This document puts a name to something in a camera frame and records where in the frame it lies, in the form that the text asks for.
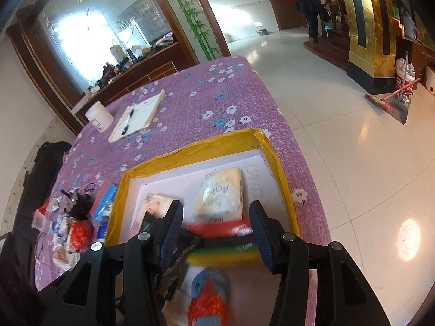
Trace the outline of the red plastic bag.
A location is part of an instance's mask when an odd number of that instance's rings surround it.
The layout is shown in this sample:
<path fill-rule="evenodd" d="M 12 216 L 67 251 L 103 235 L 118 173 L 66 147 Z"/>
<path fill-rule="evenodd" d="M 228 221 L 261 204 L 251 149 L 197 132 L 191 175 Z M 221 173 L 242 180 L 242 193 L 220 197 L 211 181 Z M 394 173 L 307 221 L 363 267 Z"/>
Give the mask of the red plastic bag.
<path fill-rule="evenodd" d="M 81 251 L 87 248 L 93 236 L 93 226 L 88 219 L 71 220 L 67 237 L 67 250 L 71 252 Z"/>

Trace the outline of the pink tissue pack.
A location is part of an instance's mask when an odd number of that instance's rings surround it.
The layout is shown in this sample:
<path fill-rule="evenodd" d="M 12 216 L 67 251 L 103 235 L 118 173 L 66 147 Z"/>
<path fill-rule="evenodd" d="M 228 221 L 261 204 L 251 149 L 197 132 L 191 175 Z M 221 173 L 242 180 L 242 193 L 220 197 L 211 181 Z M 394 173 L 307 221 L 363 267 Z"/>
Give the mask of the pink tissue pack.
<path fill-rule="evenodd" d="M 157 218 L 164 217 L 169 210 L 172 201 L 173 199 L 170 197 L 148 193 L 137 213 L 136 222 L 141 224 L 145 214 L 151 214 Z"/>

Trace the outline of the blue red sponge pack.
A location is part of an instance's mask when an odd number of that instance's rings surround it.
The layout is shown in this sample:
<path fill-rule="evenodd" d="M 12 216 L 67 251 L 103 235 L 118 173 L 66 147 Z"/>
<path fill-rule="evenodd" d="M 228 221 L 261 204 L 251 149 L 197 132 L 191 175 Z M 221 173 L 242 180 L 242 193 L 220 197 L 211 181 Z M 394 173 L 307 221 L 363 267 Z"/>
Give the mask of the blue red sponge pack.
<path fill-rule="evenodd" d="M 89 213 L 93 219 L 97 221 L 102 219 L 105 207 L 107 204 L 114 201 L 117 189 L 117 185 L 113 183 L 106 182 L 102 185 Z"/>

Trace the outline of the blue red knitted doll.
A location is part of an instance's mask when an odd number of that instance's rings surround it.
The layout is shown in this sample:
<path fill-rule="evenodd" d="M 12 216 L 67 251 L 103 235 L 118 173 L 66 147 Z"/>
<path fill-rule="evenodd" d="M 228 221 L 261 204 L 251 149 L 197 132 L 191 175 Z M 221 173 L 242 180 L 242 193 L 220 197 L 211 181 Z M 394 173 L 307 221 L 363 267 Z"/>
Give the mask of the blue red knitted doll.
<path fill-rule="evenodd" d="M 187 312 L 192 326 L 228 325 L 230 286 L 219 269 L 208 268 L 197 274 L 191 284 L 191 301 Z"/>

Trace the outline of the bagged multicolour sponge stack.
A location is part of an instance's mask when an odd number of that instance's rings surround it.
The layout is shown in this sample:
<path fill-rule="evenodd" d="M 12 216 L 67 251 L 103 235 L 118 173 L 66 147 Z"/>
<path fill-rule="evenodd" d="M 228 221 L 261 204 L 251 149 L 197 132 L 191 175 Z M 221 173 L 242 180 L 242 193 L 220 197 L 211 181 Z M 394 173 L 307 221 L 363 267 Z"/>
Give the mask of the bagged multicolour sponge stack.
<path fill-rule="evenodd" d="M 261 263 L 247 217 L 221 223 L 186 223 L 183 228 L 199 238 L 187 257 L 192 267 L 235 267 Z"/>

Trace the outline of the white printed tissue pack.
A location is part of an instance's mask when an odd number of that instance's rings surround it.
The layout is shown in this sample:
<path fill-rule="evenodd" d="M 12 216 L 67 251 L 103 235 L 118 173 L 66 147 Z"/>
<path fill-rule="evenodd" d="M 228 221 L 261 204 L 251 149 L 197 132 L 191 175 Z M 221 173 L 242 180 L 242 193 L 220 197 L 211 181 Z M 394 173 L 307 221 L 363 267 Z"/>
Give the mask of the white printed tissue pack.
<path fill-rule="evenodd" d="M 196 221 L 221 223 L 243 217 L 243 175 L 239 167 L 208 173 L 193 211 Z"/>

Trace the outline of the black foil snack bag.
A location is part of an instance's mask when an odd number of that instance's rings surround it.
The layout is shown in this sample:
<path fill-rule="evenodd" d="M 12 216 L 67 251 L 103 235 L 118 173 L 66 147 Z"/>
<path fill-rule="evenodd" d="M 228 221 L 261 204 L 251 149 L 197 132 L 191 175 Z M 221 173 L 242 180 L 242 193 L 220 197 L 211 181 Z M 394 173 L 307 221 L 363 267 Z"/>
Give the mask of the black foil snack bag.
<path fill-rule="evenodd" d="M 181 229 L 170 265 L 158 279 L 155 289 L 155 293 L 158 296 L 167 301 L 173 299 L 187 256 L 198 246 L 200 241 L 201 237 L 199 235 L 189 230 Z"/>

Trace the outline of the white red-print plastic bag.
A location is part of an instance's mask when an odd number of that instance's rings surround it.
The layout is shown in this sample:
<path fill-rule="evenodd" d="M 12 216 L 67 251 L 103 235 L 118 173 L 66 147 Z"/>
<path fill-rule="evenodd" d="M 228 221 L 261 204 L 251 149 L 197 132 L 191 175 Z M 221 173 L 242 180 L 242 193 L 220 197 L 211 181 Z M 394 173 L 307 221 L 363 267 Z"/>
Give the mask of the white red-print plastic bag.
<path fill-rule="evenodd" d="M 52 223 L 52 260 L 63 271 L 74 268 L 80 260 L 80 251 L 69 243 L 69 233 L 73 222 L 74 219 L 63 214 Z"/>

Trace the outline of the black pen holder cup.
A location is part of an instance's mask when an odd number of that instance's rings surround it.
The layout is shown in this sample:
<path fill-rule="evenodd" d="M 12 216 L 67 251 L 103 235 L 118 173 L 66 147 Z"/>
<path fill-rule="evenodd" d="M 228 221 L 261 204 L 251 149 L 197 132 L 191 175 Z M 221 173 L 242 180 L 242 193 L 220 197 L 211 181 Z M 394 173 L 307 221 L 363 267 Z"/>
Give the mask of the black pen holder cup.
<path fill-rule="evenodd" d="M 88 219 L 88 215 L 94 204 L 94 199 L 90 194 L 91 189 L 73 189 L 72 191 L 61 189 L 60 192 L 66 198 L 66 213 L 69 217 L 77 221 Z"/>

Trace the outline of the yellow shallow cardboard tray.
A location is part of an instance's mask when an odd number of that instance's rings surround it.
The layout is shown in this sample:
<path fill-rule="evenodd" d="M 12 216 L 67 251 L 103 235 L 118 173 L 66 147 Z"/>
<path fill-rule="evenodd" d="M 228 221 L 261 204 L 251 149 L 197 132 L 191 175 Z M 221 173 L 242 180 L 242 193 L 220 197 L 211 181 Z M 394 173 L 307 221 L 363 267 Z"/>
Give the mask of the yellow shallow cardboard tray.
<path fill-rule="evenodd" d="M 139 231 L 147 195 L 184 207 L 183 224 L 207 238 L 251 233 L 248 206 L 262 203 L 267 214 L 299 233 L 290 185 L 282 162 L 262 129 L 242 129 L 196 141 L 127 170 L 121 178 L 105 236 L 107 245 L 125 242 Z"/>

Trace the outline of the purple floral tablecloth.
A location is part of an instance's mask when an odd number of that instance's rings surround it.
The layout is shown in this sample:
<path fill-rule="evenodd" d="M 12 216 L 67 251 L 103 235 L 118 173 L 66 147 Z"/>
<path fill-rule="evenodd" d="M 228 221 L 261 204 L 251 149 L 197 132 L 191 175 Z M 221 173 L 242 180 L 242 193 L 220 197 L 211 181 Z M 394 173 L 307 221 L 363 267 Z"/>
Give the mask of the purple floral tablecloth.
<path fill-rule="evenodd" d="M 108 133 L 87 125 L 63 156 L 52 197 L 63 189 L 117 184 L 130 168 L 199 140 L 246 128 L 261 130 L 278 155 L 286 175 L 300 234 L 306 242 L 326 244 L 330 231 L 314 180 L 288 123 L 251 64 L 240 56 L 224 57 L 177 71 L 128 92 L 108 109 L 119 118 L 164 91 L 150 126 L 116 143 Z"/>

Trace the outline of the white paper notepad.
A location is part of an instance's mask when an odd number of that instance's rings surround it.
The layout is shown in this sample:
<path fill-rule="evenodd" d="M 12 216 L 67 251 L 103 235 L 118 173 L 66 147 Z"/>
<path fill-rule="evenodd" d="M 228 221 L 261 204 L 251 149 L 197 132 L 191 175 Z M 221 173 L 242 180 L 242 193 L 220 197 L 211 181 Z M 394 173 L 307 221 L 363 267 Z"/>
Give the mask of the white paper notepad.
<path fill-rule="evenodd" d="M 156 114 L 158 106 L 165 98 L 165 96 L 166 92 L 165 90 L 162 90 L 159 94 L 149 99 L 146 99 L 139 104 L 126 107 L 124 113 L 122 114 L 112 133 L 108 137 L 108 142 L 115 143 L 126 136 L 130 136 L 148 127 Z M 124 136 L 122 136 L 121 132 L 124 127 L 126 117 L 130 113 L 130 110 L 132 108 L 134 108 L 134 114 L 130 120 L 128 131 Z"/>

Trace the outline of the metal dustpan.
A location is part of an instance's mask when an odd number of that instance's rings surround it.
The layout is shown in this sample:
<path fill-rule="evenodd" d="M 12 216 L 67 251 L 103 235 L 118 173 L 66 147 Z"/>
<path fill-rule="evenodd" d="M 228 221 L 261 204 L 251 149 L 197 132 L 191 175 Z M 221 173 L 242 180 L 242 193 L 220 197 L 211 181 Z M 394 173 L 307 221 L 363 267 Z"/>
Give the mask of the metal dustpan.
<path fill-rule="evenodd" d="M 406 59 L 408 62 L 408 52 L 406 52 Z M 408 119 L 408 108 L 402 103 L 403 93 L 406 86 L 398 88 L 394 94 L 389 98 L 389 104 L 395 109 L 395 118 L 401 124 L 405 124 Z"/>

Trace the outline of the white bucket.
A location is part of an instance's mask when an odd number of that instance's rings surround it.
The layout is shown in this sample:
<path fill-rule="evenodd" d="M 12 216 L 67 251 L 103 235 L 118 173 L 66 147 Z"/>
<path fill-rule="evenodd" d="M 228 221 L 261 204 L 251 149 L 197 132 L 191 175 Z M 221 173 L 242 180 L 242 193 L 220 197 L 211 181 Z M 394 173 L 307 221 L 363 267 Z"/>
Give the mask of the white bucket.
<path fill-rule="evenodd" d="M 406 91 L 412 91 L 414 82 L 416 80 L 416 73 L 414 66 L 411 62 L 407 62 L 405 59 L 400 58 L 396 60 L 396 85 L 395 89 L 406 86 Z"/>

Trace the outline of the gold pillar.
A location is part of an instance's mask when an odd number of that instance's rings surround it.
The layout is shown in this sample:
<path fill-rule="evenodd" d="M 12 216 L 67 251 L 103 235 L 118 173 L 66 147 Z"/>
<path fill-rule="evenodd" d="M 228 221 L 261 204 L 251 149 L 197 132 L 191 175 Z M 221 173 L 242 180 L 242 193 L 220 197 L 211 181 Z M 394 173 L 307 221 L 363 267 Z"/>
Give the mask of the gold pillar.
<path fill-rule="evenodd" d="M 349 26 L 347 75 L 370 94 L 390 93 L 396 78 L 392 0 L 343 0 Z"/>

